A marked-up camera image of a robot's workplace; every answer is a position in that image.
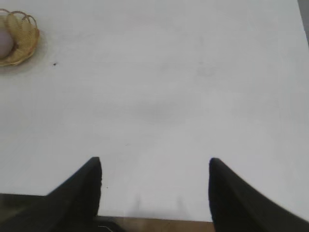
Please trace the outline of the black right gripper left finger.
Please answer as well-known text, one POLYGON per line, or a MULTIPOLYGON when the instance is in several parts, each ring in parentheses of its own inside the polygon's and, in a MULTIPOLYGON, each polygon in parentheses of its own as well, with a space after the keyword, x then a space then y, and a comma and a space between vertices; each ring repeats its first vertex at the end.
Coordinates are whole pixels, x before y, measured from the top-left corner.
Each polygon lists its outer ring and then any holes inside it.
POLYGON ((22 213, 15 232, 60 232, 79 221, 86 224, 98 212, 102 168, 91 158, 63 184, 22 213))

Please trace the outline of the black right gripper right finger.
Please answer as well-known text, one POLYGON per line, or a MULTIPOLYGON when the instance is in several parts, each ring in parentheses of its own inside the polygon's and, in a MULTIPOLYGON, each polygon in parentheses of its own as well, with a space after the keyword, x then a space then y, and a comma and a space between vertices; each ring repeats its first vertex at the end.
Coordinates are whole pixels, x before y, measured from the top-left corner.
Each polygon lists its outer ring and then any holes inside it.
POLYGON ((258 192, 225 163, 209 163, 209 206, 217 232, 307 232, 309 223, 258 192))

